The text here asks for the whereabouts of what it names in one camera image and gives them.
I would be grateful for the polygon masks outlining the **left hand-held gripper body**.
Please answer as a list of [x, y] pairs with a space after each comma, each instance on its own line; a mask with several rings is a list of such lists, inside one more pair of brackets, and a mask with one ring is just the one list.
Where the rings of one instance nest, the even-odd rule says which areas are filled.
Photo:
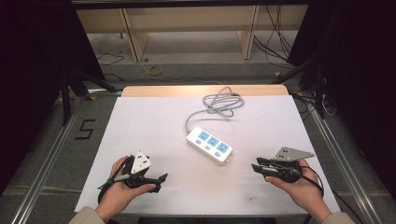
[[125, 163], [122, 173], [127, 175], [123, 180], [124, 184], [130, 189], [136, 189], [143, 185], [150, 184], [149, 178], [145, 178], [145, 173], [149, 170], [151, 161], [140, 150], [135, 156], [130, 156]]

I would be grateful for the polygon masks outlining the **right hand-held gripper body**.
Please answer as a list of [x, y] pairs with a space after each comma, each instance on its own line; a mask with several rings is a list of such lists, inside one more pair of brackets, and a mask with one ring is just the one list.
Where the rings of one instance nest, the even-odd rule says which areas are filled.
[[270, 176], [280, 178], [281, 180], [294, 183], [300, 179], [302, 168], [299, 160], [314, 157], [312, 152], [302, 151], [291, 147], [282, 147], [272, 158], [274, 163], [271, 166], [263, 166], [272, 173]]

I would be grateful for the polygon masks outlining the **person's right hand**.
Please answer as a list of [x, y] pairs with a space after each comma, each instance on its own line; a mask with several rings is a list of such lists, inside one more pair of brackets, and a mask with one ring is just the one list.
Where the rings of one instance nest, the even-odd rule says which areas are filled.
[[301, 178], [294, 183], [288, 183], [279, 178], [267, 176], [265, 181], [285, 190], [291, 199], [310, 214], [317, 223], [322, 223], [332, 214], [323, 201], [321, 190], [308, 180]]

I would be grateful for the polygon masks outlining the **person's left hand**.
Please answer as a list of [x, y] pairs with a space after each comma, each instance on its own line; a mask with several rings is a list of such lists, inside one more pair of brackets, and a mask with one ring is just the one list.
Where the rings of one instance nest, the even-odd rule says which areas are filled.
[[111, 218], [122, 212], [134, 198], [155, 188], [154, 184], [146, 184], [136, 189], [130, 189], [123, 183], [117, 182], [106, 191], [101, 202], [95, 208], [95, 212], [107, 224]]

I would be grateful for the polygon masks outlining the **white table cover sheet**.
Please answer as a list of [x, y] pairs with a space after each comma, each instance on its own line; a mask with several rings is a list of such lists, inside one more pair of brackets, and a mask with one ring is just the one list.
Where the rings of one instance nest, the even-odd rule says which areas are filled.
[[[230, 145], [232, 158], [218, 164], [186, 140], [201, 127]], [[293, 99], [248, 96], [230, 119], [204, 111], [199, 97], [121, 97], [115, 103], [77, 207], [95, 207], [99, 188], [119, 158], [142, 151], [149, 178], [166, 177], [157, 193], [126, 208], [144, 217], [280, 217], [303, 213], [290, 196], [253, 171], [257, 158], [282, 147], [314, 149]]]

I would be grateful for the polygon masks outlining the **white power strip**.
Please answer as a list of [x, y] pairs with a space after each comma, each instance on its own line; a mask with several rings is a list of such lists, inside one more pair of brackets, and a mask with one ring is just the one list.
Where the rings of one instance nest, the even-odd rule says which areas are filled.
[[208, 131], [195, 127], [186, 136], [189, 144], [204, 153], [208, 158], [222, 165], [231, 160], [233, 148]]

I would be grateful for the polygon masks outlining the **black metal stand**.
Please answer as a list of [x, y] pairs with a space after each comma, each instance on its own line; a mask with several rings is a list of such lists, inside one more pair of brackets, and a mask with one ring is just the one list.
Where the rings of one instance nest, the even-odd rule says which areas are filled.
[[291, 71], [289, 71], [286, 75], [281, 75], [277, 77], [275, 81], [272, 81], [272, 84], [281, 84], [292, 77], [295, 77], [299, 74], [302, 74], [303, 77], [300, 81], [300, 88], [304, 89], [308, 86], [308, 79], [313, 78], [315, 80], [316, 89], [315, 89], [315, 106], [317, 113], [321, 119], [324, 119], [324, 110], [325, 107], [322, 105], [323, 97], [323, 74], [321, 68], [319, 66], [318, 61], [315, 58], [308, 59], [304, 63], [296, 66]]
[[122, 89], [116, 88], [106, 83], [104, 80], [89, 75], [86, 72], [77, 70], [76, 68], [65, 69], [61, 74], [61, 93], [64, 112], [63, 126], [70, 120], [72, 114], [69, 90], [72, 90], [78, 97], [85, 97], [88, 94], [88, 89], [83, 83], [84, 80], [88, 80], [96, 86], [102, 87], [106, 91], [122, 91]]

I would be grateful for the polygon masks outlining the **dark curtain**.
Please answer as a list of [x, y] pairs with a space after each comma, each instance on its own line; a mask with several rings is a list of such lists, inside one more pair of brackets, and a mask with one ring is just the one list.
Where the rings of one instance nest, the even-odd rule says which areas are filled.
[[104, 77], [72, 1], [0, 0], [0, 195], [68, 71]]
[[396, 200], [396, 0], [303, 0], [308, 4], [289, 61], [326, 43], [325, 89], [382, 184]]

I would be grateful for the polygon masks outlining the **wooden shelf unit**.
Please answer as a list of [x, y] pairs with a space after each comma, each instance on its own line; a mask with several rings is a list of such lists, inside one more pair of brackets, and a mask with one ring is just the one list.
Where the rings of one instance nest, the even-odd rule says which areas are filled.
[[250, 57], [253, 34], [280, 20], [285, 31], [300, 29], [307, 5], [79, 9], [88, 34], [125, 34], [133, 60], [142, 59], [151, 33], [236, 31], [242, 57]]

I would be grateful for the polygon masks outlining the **metal floor rail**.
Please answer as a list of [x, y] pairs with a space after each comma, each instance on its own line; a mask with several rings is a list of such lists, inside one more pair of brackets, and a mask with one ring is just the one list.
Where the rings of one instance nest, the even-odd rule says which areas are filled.
[[348, 163], [347, 157], [336, 141], [326, 120], [320, 116], [315, 106], [310, 105], [308, 108], [312, 110], [311, 115], [313, 120], [317, 124], [321, 135], [323, 136], [330, 152], [332, 153], [332, 156], [338, 165], [339, 170], [357, 203], [357, 206], [361, 210], [364, 220], [367, 224], [383, 224], [379, 213], [375, 210], [374, 203], [359, 181], [358, 177], [355, 175], [352, 166]]
[[23, 200], [21, 201], [18, 209], [16, 210], [16, 213], [12, 218], [10, 224], [26, 224], [29, 216], [33, 211], [40, 192], [43, 189], [50, 175], [50, 172], [59, 157], [66, 138], [75, 123], [77, 113], [84, 102], [84, 97], [77, 97], [72, 104], [72, 111], [69, 120], [65, 123], [65, 125], [62, 126], [61, 130], [59, 131], [54, 143], [49, 150], [49, 153], [47, 154], [46, 159], [42, 163], [37, 175], [35, 176], [35, 180], [25, 193]]

